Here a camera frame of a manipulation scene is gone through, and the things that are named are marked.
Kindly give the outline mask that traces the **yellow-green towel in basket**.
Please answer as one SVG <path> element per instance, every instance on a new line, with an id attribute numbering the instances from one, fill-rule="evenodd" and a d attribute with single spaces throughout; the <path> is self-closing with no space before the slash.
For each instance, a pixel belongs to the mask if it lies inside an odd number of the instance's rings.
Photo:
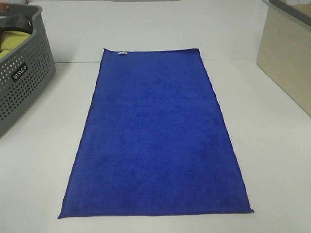
<path id="1" fill-rule="evenodd" d="M 27 40 L 31 34 L 19 31 L 4 31 L 0 34 L 0 58 L 12 56 L 13 50 Z"/>

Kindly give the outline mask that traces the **dark grey cloth in basket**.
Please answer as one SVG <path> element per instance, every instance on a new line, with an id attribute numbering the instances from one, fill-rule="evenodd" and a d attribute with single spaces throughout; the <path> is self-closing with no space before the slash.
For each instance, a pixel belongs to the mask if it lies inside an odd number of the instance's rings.
<path id="1" fill-rule="evenodd" d="M 31 34 L 32 24 L 26 15 L 12 15 L 0 19 L 0 32 L 16 31 Z"/>

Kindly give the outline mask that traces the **beige plastic bin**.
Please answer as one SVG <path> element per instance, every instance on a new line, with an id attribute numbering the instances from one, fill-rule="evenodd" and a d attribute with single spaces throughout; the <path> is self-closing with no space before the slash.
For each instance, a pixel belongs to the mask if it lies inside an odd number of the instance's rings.
<path id="1" fill-rule="evenodd" d="M 311 113 L 311 4 L 271 0 L 257 65 Z"/>

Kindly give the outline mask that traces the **grey perforated laundry basket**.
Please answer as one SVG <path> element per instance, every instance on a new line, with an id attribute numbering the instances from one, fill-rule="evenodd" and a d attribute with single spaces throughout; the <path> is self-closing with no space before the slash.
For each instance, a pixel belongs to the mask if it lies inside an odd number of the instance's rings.
<path id="1" fill-rule="evenodd" d="M 0 5 L 1 17 L 25 15 L 33 28 L 30 37 L 0 60 L 1 135 L 28 111 L 56 72 L 42 11 L 36 5 Z"/>

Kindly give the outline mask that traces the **blue microfibre towel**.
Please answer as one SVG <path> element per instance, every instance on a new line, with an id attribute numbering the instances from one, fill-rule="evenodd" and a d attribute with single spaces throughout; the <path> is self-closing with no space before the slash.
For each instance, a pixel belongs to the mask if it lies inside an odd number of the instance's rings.
<path id="1" fill-rule="evenodd" d="M 251 212 L 199 50 L 104 50 L 59 217 Z"/>

